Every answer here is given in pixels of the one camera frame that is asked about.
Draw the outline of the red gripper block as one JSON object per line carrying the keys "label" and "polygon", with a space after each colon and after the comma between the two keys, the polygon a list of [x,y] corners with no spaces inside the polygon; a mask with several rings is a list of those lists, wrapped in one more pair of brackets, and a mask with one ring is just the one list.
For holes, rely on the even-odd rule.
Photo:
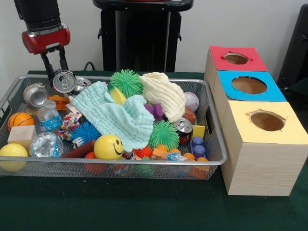
{"label": "red gripper block", "polygon": [[29,53],[40,54],[44,62],[50,86],[53,87],[54,70],[49,62],[46,51],[58,47],[60,56],[60,67],[62,70],[69,70],[64,46],[70,42],[70,31],[68,25],[61,23],[60,26],[41,30],[37,32],[25,31],[21,35],[22,41]]}

